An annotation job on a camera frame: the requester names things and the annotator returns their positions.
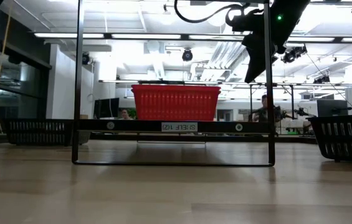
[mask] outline black basket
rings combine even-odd
[[[335,161],[352,161],[352,116],[309,118],[321,154]]]
[[[72,145],[71,119],[6,119],[8,142],[16,145]],[[79,144],[90,139],[90,131],[79,132]]]

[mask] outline red basket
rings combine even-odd
[[[213,121],[220,87],[132,85],[138,119]]]

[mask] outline metal pole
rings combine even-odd
[[[274,122],[274,98],[273,98],[273,77],[272,77],[272,41],[270,24],[270,3],[264,3],[264,47],[265,47],[265,71],[267,77],[267,116],[269,118],[269,164],[275,164],[275,122]]]
[[[83,54],[84,7],[83,0],[78,0],[77,41],[76,41],[76,74],[75,74],[75,104],[74,125],[72,136],[72,162],[78,160],[78,127],[80,121],[80,95],[82,91],[82,54]]]
[[[250,89],[250,115],[253,113],[253,99],[252,99],[252,85],[249,85]]]
[[[290,85],[290,91],[292,96],[292,119],[295,119],[295,98],[293,94],[293,85]]]

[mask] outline plastic basket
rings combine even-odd
[[[71,119],[7,119],[5,120],[8,142],[31,146],[72,145]],[[79,132],[79,144],[90,139],[90,131]]]
[[[321,154],[327,159],[352,161],[352,116],[309,118]]]
[[[213,121],[220,87],[132,85],[138,119]]]

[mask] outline wooden floor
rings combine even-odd
[[[90,141],[81,159],[267,162],[265,143]],[[352,223],[352,164],[277,144],[272,168],[75,166],[69,147],[0,144],[0,223]]]

